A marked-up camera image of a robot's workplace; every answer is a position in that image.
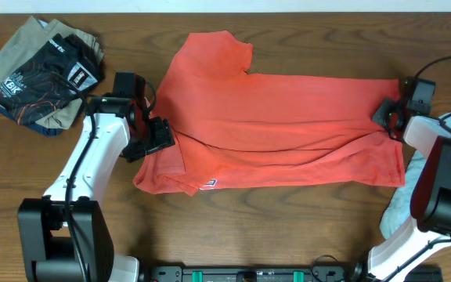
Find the red t-shirt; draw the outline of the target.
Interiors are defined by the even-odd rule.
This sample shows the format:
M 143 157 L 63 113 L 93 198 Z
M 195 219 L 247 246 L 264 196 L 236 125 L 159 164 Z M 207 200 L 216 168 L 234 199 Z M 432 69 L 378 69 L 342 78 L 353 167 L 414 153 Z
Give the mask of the red t-shirt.
M 373 122 L 391 79 L 252 74 L 253 47 L 228 31 L 190 34 L 153 113 L 173 146 L 144 159 L 134 185 L 149 193 L 311 186 L 402 186 L 402 146 Z

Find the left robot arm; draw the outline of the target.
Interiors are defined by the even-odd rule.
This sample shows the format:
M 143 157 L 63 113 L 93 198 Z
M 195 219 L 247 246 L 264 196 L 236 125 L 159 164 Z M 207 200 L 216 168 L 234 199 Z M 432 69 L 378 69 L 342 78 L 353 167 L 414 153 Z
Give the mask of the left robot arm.
M 112 92 L 85 100 L 86 117 L 73 153 L 40 198 L 25 198 L 17 220 L 29 281 L 142 281 L 137 258 L 118 255 L 101 211 L 117 159 L 137 161 L 173 146 L 167 120 L 150 113 L 149 83 L 115 75 Z

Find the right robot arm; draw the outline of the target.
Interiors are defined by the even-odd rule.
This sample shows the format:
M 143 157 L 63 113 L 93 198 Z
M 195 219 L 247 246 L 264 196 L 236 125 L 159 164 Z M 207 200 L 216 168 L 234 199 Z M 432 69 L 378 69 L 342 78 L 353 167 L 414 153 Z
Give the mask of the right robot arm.
M 406 221 L 355 267 L 354 281 L 404 281 L 424 260 L 451 246 L 451 128 L 430 117 L 435 83 L 418 77 L 405 81 L 399 101 L 386 99 L 373 121 L 390 138 L 405 143 L 426 163 L 410 199 Z

